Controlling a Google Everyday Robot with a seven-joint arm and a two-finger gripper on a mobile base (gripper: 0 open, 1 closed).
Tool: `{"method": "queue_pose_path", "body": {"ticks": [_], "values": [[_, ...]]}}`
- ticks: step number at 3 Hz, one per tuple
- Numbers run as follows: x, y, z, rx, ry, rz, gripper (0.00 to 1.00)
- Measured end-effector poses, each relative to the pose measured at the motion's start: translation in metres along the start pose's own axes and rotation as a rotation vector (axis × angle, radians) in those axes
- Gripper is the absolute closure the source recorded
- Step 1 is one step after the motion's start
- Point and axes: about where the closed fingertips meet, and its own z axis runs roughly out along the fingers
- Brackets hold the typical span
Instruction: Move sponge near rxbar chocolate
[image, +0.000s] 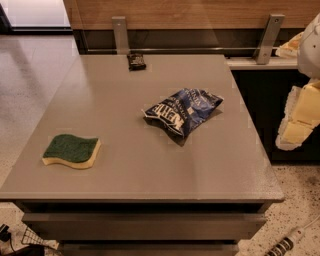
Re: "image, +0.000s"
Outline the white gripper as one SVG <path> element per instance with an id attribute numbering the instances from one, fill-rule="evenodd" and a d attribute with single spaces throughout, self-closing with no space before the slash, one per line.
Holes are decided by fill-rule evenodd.
<path id="1" fill-rule="evenodd" d="M 303 33 L 279 46 L 275 55 L 296 58 L 300 73 L 320 79 L 320 13 Z M 288 94 L 276 146 L 285 151 L 300 147 L 320 124 L 320 81 L 311 81 L 302 88 L 293 86 Z"/>

